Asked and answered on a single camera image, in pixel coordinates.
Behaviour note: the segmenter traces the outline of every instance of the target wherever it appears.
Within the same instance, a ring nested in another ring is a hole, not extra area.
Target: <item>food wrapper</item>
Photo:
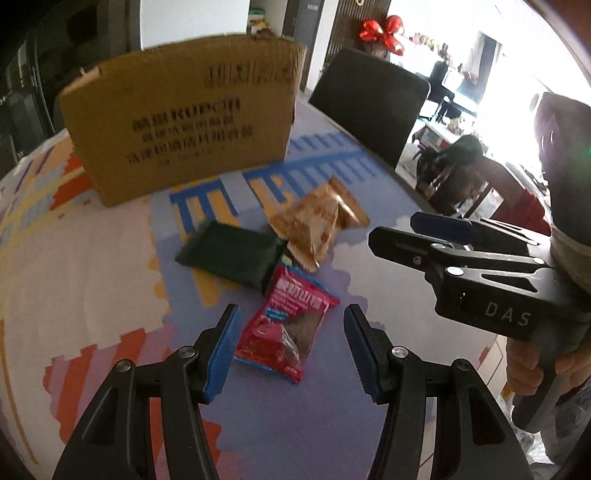
[[[299,383],[320,322],[338,304],[301,270],[279,265],[267,301],[242,332],[236,359]]]
[[[366,227],[369,217],[335,177],[316,187],[295,206],[274,215],[269,224],[288,240],[287,248],[308,271],[316,271],[341,230]]]

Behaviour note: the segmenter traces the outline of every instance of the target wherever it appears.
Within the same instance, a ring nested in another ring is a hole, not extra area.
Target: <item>red balloon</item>
[[[394,38],[394,33],[404,31],[402,19],[398,15],[392,15],[386,20],[386,31],[375,19],[363,22],[363,30],[359,32],[359,38],[363,41],[380,41],[388,51],[396,54],[404,54],[404,46]]]
[[[404,55],[404,45],[402,45],[396,38],[391,35],[384,35],[382,37],[382,43],[384,47],[388,49],[388,51],[394,53],[395,55]]]
[[[363,30],[359,38],[363,41],[377,41],[382,38],[384,31],[377,20],[366,20],[363,22]]]
[[[384,33],[386,35],[394,33],[403,34],[404,25],[402,24],[402,18],[400,18],[398,15],[390,15],[386,19],[386,27],[384,28]]]

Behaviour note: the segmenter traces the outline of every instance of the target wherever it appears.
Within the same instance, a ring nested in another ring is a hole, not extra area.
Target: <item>beige snack package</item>
[[[341,230],[366,227],[369,217],[345,186],[332,177],[295,206],[271,217],[269,224],[279,237],[289,240],[287,247],[294,258],[313,272]]]

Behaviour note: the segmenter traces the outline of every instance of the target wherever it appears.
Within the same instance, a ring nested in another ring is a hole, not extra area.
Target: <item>red snack package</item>
[[[246,326],[235,358],[299,383],[320,322],[339,300],[302,271],[280,264],[263,307]]]

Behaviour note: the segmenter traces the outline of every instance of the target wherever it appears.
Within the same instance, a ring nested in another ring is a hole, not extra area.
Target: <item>black chair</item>
[[[396,65],[341,50],[320,78],[310,104],[395,167],[429,83]]]
[[[8,175],[17,164],[18,157],[14,150],[12,135],[0,128],[0,180]]]

